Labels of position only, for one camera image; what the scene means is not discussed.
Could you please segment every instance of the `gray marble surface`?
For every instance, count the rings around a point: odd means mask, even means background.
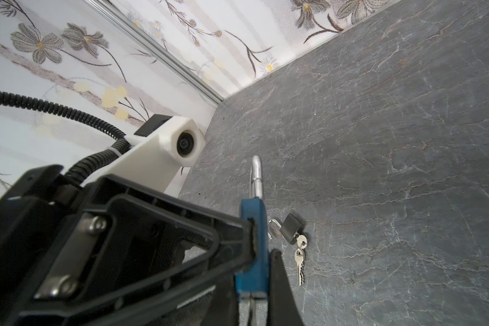
[[[489,325],[489,0],[402,0],[228,98],[181,199],[237,215],[250,159],[309,239],[306,325]],[[260,311],[264,318],[264,308]]]

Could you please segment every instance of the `key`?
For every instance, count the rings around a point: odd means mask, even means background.
[[[304,282],[305,282],[305,278],[302,275],[302,266],[303,266],[304,260],[305,260],[305,252],[302,251],[302,249],[298,248],[295,251],[295,262],[297,263],[297,267],[298,267],[299,286],[302,286],[302,284],[304,284]]]
[[[308,239],[302,234],[297,237],[297,247],[304,249],[308,245]]]

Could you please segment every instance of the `corrugated black cable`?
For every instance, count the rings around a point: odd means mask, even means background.
[[[0,92],[0,105],[31,109],[78,121],[114,138],[116,142],[111,147],[120,154],[126,153],[130,148],[129,142],[124,138],[125,133],[121,130],[100,118],[68,106],[7,92]],[[91,173],[111,164],[117,158],[118,154],[114,150],[106,149],[78,161],[65,173],[65,176],[80,185]]]

